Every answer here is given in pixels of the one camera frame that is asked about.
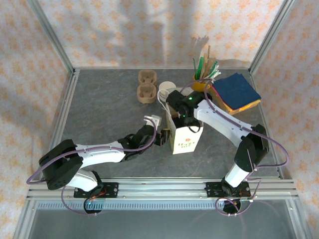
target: orange floral pattern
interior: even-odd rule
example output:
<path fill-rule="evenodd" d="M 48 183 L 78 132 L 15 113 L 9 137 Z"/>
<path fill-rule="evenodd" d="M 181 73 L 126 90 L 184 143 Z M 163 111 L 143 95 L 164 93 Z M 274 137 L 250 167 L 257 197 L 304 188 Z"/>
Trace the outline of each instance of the orange floral pattern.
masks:
<path fill-rule="evenodd" d="M 248 68 L 283 0 L 40 0 L 75 67 Z"/>
<path fill-rule="evenodd" d="M 11 239 L 25 181 L 48 150 L 67 71 L 26 0 L 0 2 L 0 14 L 0 234 Z"/>
<path fill-rule="evenodd" d="M 319 18 L 316 0 L 297 1 L 254 75 L 272 134 L 291 156 L 314 238 L 319 235 Z"/>

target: wooden stick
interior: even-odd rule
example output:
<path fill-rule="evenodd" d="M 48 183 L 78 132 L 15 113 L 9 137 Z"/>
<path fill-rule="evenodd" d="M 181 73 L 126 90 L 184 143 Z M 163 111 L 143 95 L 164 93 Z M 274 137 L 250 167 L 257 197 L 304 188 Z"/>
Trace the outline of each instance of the wooden stick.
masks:
<path fill-rule="evenodd" d="M 208 45 L 207 58 L 209 59 L 210 45 Z"/>
<path fill-rule="evenodd" d="M 203 76 L 204 78 L 209 75 L 210 68 L 213 66 L 213 64 L 214 64 L 214 58 L 209 58 L 207 62 L 207 68 Z"/>
<path fill-rule="evenodd" d="M 204 64 L 207 64 L 208 58 L 207 58 L 207 54 L 204 54 Z"/>
<path fill-rule="evenodd" d="M 204 64 L 203 64 L 203 67 L 201 68 L 201 72 L 199 76 L 200 79 L 202 79 L 205 71 L 206 71 L 206 64 L 205 64 L 205 55 L 204 55 Z"/>

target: metal corner post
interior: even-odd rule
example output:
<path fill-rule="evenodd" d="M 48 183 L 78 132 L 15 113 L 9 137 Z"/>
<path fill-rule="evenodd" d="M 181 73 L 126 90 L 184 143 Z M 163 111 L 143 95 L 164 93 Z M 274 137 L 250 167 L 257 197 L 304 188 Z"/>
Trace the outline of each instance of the metal corner post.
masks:
<path fill-rule="evenodd" d="M 278 32 L 280 31 L 283 23 L 285 22 L 286 18 L 288 17 L 294 3 L 296 0 L 284 0 L 282 6 L 280 7 L 274 22 L 270 26 L 264 41 L 262 42 L 261 46 L 259 47 L 259 50 L 257 54 L 254 57 L 253 62 L 250 65 L 249 72 L 251 75 L 253 75 L 259 65 L 261 64 L 262 60 L 266 56 L 266 53 L 268 52 L 269 48 L 271 47 L 272 43 L 274 42 Z"/>
<path fill-rule="evenodd" d="M 38 18 L 43 30 L 45 31 L 48 38 L 52 42 L 54 48 L 56 49 L 57 53 L 59 54 L 66 69 L 68 70 L 68 72 L 70 74 L 73 74 L 74 68 L 70 62 L 70 59 L 68 58 L 67 54 L 65 53 L 65 51 L 61 45 L 61 42 L 59 41 L 58 37 L 56 36 L 48 18 L 46 17 L 46 15 L 45 15 L 45 13 L 40 5 L 40 3 L 38 2 L 38 0 L 27 0 L 27 1 L 30 5 L 32 11 L 34 12 L 36 17 Z"/>
<path fill-rule="evenodd" d="M 75 74 L 71 74 L 67 88 L 65 89 L 63 102 L 60 108 L 59 116 L 53 131 L 51 143 L 48 150 L 53 149 L 56 145 L 58 145 L 61 142 L 64 126 L 70 110 L 77 79 L 78 74 L 76 72 Z"/>

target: white paper bag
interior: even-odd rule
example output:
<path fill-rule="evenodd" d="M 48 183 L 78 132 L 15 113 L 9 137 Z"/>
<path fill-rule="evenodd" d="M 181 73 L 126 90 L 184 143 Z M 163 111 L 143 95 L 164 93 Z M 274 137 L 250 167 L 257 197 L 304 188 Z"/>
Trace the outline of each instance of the white paper bag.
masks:
<path fill-rule="evenodd" d="M 171 116 L 166 112 L 167 127 L 170 130 L 170 145 L 173 154 L 194 152 L 199 138 L 203 132 L 203 122 L 200 123 L 200 129 L 197 126 L 190 126 L 196 132 L 192 132 L 187 126 L 176 128 L 172 118 L 178 117 L 178 113 L 174 111 L 168 104 L 166 108 L 170 111 Z"/>

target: glass panel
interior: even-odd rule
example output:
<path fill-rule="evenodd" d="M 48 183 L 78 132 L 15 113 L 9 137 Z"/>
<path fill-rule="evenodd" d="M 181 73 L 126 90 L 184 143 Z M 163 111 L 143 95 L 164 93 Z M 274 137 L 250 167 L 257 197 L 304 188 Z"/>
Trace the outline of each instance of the glass panel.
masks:
<path fill-rule="evenodd" d="M 215 210 L 110 210 L 88 218 L 58 206 L 41 207 L 29 239 L 296 238 L 285 200 L 255 201 L 236 217 Z"/>

